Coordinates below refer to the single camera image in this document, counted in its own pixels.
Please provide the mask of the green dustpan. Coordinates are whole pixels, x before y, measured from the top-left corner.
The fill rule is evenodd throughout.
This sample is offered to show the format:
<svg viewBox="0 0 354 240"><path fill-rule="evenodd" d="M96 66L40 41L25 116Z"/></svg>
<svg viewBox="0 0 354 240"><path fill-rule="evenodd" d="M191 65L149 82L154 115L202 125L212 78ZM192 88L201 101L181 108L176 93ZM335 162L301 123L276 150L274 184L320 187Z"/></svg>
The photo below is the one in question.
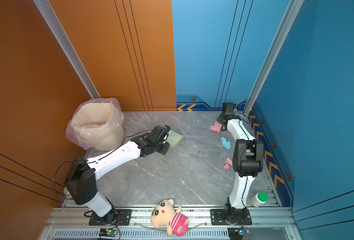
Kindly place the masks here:
<svg viewBox="0 0 354 240"><path fill-rule="evenodd" d="M166 142L169 143L170 147L174 148L178 145L178 143L183 139L184 136L176 133L173 130L170 130L168 133L168 137L166 139Z"/></svg>

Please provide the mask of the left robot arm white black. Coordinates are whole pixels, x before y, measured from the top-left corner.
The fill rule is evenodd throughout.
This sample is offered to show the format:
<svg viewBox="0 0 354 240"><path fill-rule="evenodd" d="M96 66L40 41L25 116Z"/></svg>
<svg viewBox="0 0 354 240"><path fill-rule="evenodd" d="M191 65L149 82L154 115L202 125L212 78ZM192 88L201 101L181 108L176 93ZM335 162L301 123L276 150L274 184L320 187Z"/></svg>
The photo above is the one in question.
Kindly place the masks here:
<svg viewBox="0 0 354 240"><path fill-rule="evenodd" d="M91 216L104 225L118 223L118 212L113 204L97 189L97 181L122 164L153 153L165 155L169 148L167 138L170 126L156 126L149 133L132 135L131 140L117 149L89 159L77 158L65 178L64 185L77 205L85 205Z"/></svg>

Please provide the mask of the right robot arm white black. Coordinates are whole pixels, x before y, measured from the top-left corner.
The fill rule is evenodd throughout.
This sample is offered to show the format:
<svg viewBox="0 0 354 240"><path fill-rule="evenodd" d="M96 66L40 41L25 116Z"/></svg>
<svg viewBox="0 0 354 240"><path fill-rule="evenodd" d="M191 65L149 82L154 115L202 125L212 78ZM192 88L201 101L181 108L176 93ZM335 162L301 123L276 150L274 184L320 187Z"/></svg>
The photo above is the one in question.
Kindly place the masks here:
<svg viewBox="0 0 354 240"><path fill-rule="evenodd" d="M224 103L218 122L235 139L232 163L236 175L225 204L225 220L230 225L251 225L247 198L253 181L263 170L264 143L255 137L250 120L238 111L236 104Z"/></svg>

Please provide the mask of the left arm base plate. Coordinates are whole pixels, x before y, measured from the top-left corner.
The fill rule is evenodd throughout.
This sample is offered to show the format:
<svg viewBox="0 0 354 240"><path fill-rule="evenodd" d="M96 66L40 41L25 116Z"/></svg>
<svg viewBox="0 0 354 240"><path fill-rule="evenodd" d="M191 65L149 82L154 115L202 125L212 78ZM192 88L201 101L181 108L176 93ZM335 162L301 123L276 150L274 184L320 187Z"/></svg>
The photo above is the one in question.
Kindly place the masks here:
<svg viewBox="0 0 354 240"><path fill-rule="evenodd" d="M89 218L90 226L128 226L131 219L131 209L112 209L104 217L99 217L94 211L84 213Z"/></svg>

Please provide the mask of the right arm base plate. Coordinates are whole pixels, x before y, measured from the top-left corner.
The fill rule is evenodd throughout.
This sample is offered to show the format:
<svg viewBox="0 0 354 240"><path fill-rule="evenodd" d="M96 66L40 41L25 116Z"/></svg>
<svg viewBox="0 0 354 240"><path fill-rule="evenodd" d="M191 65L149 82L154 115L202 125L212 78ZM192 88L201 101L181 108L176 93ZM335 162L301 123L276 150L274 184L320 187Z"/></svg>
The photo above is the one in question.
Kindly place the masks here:
<svg viewBox="0 0 354 240"><path fill-rule="evenodd" d="M220 225L244 225L251 226L252 217L247 208L243 209L211 209L211 223L214 226Z"/></svg>

